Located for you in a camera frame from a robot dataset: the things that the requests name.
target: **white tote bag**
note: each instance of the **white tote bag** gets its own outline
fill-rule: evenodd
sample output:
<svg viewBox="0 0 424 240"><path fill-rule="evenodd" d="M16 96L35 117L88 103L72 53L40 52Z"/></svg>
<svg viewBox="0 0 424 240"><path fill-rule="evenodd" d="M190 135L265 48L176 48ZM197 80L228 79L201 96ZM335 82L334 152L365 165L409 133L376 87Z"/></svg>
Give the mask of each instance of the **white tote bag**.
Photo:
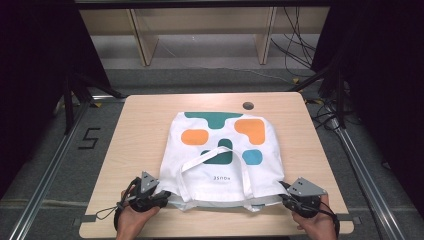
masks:
<svg viewBox="0 0 424 240"><path fill-rule="evenodd" d="M286 190L277 137L262 117L226 112L180 112L172 121L156 192L169 203L258 211L281 203Z"/></svg>

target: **aluminum rail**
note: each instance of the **aluminum rail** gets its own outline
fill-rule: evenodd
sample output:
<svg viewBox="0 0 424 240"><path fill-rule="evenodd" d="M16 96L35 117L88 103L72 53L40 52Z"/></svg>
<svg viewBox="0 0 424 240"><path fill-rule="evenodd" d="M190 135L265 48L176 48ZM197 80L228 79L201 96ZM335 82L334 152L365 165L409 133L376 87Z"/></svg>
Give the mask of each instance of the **aluminum rail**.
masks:
<svg viewBox="0 0 424 240"><path fill-rule="evenodd" d="M332 124L334 127L339 126L338 121L336 119L332 120ZM367 167L362 161L361 156L355 148L348 132L346 129L338 128L336 133L340 135L343 140L347 151L352 160L352 166L354 171L357 173L359 181L364 188L365 193L367 194L371 205L375 209L378 217L380 218L381 224L383 225L386 233L390 239L398 240L398 239L406 239L402 229L398 225L398 221L387 205L384 197L382 196L380 190L376 186L372 176L370 175Z"/></svg>
<svg viewBox="0 0 424 240"><path fill-rule="evenodd" d="M62 160L69 149L69 144L75 135L75 131L78 128L78 124L81 122L81 119L89 106L89 103L81 103L80 109L76 115L76 121L74 126L70 129L68 134L63 137L58 149L56 150L55 155L53 156L52 161L44 172L44 175L40 183L38 184L34 194L26 205L21 217L16 222L12 233L9 236L10 240L25 239L35 219L35 216L37 215L38 210L40 209L41 204L43 203L43 199L46 196L48 190L50 189L50 186L56 176L56 173L62 163Z"/></svg>

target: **black curtain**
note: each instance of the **black curtain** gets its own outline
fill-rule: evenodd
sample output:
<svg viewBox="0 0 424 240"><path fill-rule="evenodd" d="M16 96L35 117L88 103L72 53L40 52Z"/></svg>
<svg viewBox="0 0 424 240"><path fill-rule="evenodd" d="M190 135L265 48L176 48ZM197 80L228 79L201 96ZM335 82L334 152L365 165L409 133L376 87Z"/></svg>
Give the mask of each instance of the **black curtain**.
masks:
<svg viewBox="0 0 424 240"><path fill-rule="evenodd" d="M334 7L313 69L325 67L366 1ZM346 52L343 72L356 110L393 173L424 218L424 3L377 2Z"/></svg>
<svg viewBox="0 0 424 240"><path fill-rule="evenodd" d="M72 0L0 3L0 197L34 150L66 75L110 86Z"/></svg>

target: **tripod leg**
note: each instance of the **tripod leg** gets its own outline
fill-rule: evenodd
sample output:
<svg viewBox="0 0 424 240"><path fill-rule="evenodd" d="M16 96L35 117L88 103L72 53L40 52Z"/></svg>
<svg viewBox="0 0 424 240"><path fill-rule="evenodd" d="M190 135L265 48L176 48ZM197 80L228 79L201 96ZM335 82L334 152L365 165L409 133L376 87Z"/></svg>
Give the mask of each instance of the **tripod leg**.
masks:
<svg viewBox="0 0 424 240"><path fill-rule="evenodd" d="M91 78L89 78L87 76L84 76L84 75L81 75L81 74L78 74L78 73L75 73L75 76L77 76L80 80L84 81L85 83L88 83L91 86L98 88L98 89L102 90L103 92L114 96L115 98L126 98L126 97L128 97L128 95L125 95L125 94L122 94L118 91L115 91L110 87L103 86L102 84L99 84L96 81L93 81Z"/></svg>
<svg viewBox="0 0 424 240"><path fill-rule="evenodd" d="M63 81L63 99L65 100L65 113L66 113L66 129L65 134L69 132L74 124L74 110L72 106L71 83L69 75L66 75Z"/></svg>
<svg viewBox="0 0 424 240"><path fill-rule="evenodd" d="M336 115L337 120L339 121L339 126L343 129L346 128L345 122L344 122L344 80L343 76L339 71L339 76L337 79L337 91L336 91L336 99L337 99L337 105L336 105Z"/></svg>
<svg viewBox="0 0 424 240"><path fill-rule="evenodd" d="M289 92L298 92L306 88L307 86L311 85L312 83L316 82L317 80L324 78L327 75L328 70L329 70L328 67L323 68L322 70L315 73L313 76L309 77L308 79L306 79L299 85L296 85L293 88L291 88Z"/></svg>

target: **teal patch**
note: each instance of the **teal patch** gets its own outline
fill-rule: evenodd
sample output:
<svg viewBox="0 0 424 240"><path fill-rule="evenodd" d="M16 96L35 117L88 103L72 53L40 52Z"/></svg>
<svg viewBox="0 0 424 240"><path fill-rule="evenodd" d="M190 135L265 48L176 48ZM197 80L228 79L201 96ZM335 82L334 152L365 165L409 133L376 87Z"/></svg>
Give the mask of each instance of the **teal patch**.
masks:
<svg viewBox="0 0 424 240"><path fill-rule="evenodd" d="M227 147L229 149L233 149L233 143L229 140L229 139L221 139L218 142L218 147L219 146L224 146ZM210 150L206 150L203 151L201 155L209 152ZM225 153L220 153L218 155L216 155L215 157L206 160L204 163L205 164L220 164L220 165L227 165L230 164L233 161L233 152L225 152Z"/></svg>
<svg viewBox="0 0 424 240"><path fill-rule="evenodd" d="M239 118L243 114L240 113L224 113L224 112L185 112L186 118L203 118L208 122L210 129L222 129L225 120L229 118Z"/></svg>
<svg viewBox="0 0 424 240"><path fill-rule="evenodd" d="M242 157L247 165L259 165L263 160L262 152L257 149L244 151Z"/></svg>

